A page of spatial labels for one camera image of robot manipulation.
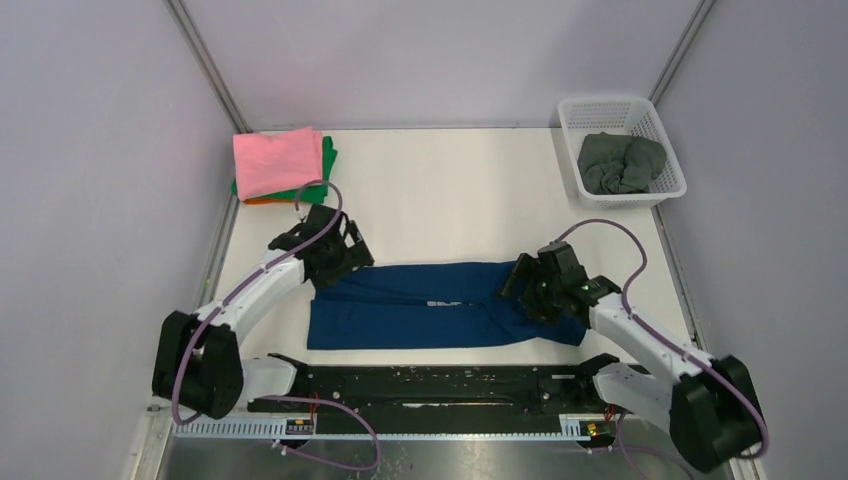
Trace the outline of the blue printed t-shirt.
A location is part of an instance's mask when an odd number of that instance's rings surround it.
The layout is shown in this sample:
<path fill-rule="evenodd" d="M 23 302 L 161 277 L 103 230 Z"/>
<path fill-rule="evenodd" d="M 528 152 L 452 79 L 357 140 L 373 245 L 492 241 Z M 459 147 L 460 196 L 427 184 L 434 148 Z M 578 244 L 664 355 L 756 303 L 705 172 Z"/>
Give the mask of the blue printed t-shirt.
<path fill-rule="evenodd" d="M 505 346 L 532 339 L 577 346 L 586 329 L 528 317 L 516 297 L 498 292 L 510 262 L 369 267 L 316 291 L 310 350 L 451 349 Z"/>

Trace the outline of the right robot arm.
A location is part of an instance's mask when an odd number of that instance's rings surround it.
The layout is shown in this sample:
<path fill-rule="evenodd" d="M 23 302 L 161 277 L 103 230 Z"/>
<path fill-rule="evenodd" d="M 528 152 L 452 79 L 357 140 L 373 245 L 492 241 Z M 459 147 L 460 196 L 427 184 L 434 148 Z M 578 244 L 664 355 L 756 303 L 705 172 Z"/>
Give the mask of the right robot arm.
<path fill-rule="evenodd" d="M 574 248 L 555 241 L 535 255 L 520 254 L 498 294 L 516 300 L 532 320 L 575 320 L 635 360 L 598 354 L 581 363 L 586 377 L 575 382 L 573 396 L 583 410 L 611 404 L 635 414 L 666 432 L 703 473 L 766 452 L 769 431 L 747 367 L 652 324 L 631 302 L 633 282 L 589 277 Z"/>

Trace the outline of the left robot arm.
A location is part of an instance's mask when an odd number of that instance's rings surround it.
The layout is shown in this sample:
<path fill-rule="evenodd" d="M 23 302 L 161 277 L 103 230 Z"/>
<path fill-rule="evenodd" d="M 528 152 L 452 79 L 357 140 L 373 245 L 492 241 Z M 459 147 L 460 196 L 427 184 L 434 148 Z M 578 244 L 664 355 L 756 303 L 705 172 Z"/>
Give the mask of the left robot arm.
<path fill-rule="evenodd" d="M 293 361 L 277 355 L 244 359 L 241 344 L 270 310 L 304 283 L 320 290 L 370 267 L 374 258 L 355 221 L 338 208 L 314 205 L 275 237 L 258 263 L 226 295 L 163 321 L 151 390 L 172 404 L 177 424 L 219 420 L 267 396 L 288 411 L 309 401 L 310 385 Z"/>

